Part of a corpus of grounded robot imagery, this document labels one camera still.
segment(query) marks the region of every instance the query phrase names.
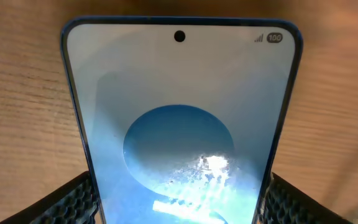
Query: wooden table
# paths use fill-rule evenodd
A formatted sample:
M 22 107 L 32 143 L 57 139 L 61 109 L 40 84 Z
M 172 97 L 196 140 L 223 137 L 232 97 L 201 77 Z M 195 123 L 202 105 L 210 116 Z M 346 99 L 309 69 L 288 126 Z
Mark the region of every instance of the wooden table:
M 0 221 L 87 169 L 59 50 L 85 14 L 277 17 L 305 49 L 274 171 L 345 215 L 358 206 L 358 1 L 0 1 Z

